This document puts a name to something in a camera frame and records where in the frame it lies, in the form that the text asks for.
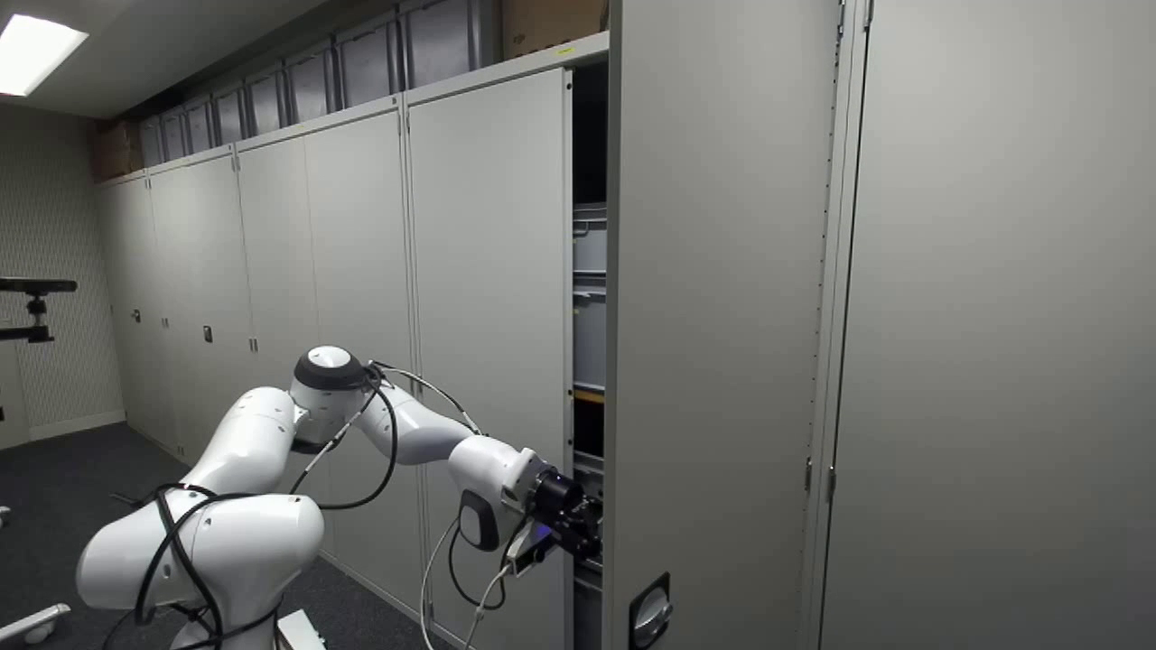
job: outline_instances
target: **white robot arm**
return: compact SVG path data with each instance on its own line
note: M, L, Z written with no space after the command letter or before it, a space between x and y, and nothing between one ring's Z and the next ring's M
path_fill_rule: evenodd
M174 645L269 650L275 608L313 558L326 520L306 496L267 496L291 449L326 449L362 430L400 466L446 461L463 490L539 520L554 545L595 552L598 501L534 451L443 418L339 345L313 345L288 390L249 390L219 418L207 455L156 501L101 526L76 569L96 610L196 610Z

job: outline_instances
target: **ceiling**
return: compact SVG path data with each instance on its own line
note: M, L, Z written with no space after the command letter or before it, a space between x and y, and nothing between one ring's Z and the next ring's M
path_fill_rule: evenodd
M32 99L37 113L111 120L326 0L0 0L90 34Z

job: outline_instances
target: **floor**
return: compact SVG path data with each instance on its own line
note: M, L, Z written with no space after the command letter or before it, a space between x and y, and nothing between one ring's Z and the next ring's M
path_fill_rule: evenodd
M73 588L76 558L105 520L121 515L156 485L179 474L166 451L126 427L73 432L0 455L0 623L45 603L68 603L52 650L101 650L118 615L85 610ZM419 627L319 558L284 597L284 610L306 610L330 650L419 650ZM111 650L171 645L177 615L151 623L118 623Z

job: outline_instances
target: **dark floor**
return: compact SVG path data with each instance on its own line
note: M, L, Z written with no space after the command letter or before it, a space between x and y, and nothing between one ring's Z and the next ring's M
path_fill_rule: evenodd
M0 532L0 623L45 603L68 603L52 650L96 650L118 615L85 610L76 597L76 558L105 520L137 507L160 485L179 478L151 440L126 427L90 430L0 455L0 507L15 515ZM416 623L319 558L284 597L306 610L330 650L419 650ZM118 623L111 650L166 650L177 615L156 615L147 627Z

